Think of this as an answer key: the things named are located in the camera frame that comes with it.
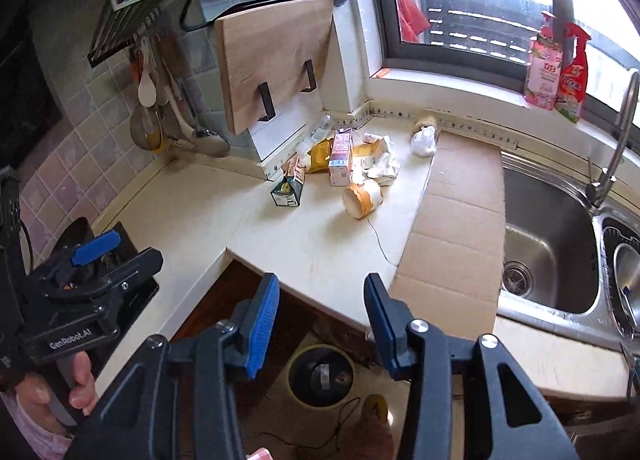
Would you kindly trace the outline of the left hand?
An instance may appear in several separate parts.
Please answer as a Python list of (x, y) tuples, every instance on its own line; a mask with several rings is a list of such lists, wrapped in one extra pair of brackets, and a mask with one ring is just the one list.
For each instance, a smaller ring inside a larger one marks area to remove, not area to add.
[(46, 379), (37, 372), (27, 372), (14, 393), (27, 417), (48, 432), (70, 435), (77, 428), (77, 417), (91, 414), (98, 402), (96, 379), (86, 352), (65, 360), (70, 383), (64, 378)]

